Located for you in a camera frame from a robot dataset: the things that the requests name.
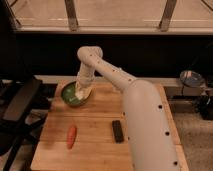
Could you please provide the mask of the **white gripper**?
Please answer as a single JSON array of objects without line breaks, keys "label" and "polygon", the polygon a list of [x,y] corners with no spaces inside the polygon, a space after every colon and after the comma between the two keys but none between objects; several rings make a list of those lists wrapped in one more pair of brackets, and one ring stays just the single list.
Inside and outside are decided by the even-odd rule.
[{"label": "white gripper", "polygon": [[90,79],[78,79],[76,81],[76,92],[89,95],[92,91],[92,81]]}]

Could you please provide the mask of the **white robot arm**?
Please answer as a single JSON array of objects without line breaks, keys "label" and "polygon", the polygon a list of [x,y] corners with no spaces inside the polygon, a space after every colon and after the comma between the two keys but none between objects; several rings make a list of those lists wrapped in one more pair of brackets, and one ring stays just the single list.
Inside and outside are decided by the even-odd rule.
[{"label": "white robot arm", "polygon": [[89,96],[94,71],[123,93],[134,171],[180,171],[163,102],[155,85],[104,61],[103,51],[98,46],[80,47],[77,55],[81,66],[75,95],[79,100]]}]

